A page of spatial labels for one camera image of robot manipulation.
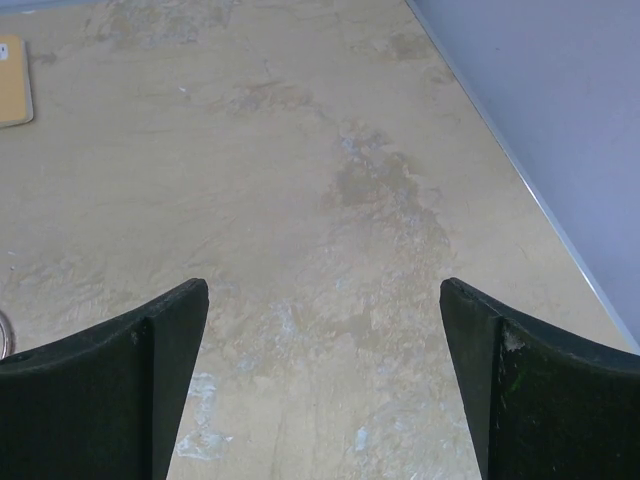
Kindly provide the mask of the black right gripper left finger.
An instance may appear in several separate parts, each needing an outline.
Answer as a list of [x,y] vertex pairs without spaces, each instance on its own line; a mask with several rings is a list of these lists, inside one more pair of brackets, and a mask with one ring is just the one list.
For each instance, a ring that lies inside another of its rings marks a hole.
[[164,479],[208,312],[190,279],[1,362],[4,479]]

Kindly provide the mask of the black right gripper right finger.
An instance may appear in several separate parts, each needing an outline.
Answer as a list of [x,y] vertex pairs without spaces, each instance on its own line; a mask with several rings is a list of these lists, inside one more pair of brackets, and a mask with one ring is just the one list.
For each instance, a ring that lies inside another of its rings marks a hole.
[[638,478],[638,356],[457,278],[439,306],[482,478]]

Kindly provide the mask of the large silver keyring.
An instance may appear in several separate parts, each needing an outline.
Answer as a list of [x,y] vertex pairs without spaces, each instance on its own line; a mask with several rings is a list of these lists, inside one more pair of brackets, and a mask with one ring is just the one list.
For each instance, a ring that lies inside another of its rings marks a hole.
[[15,351],[15,334],[9,318],[3,311],[0,312],[0,334],[1,334],[0,359],[4,359],[12,355]]

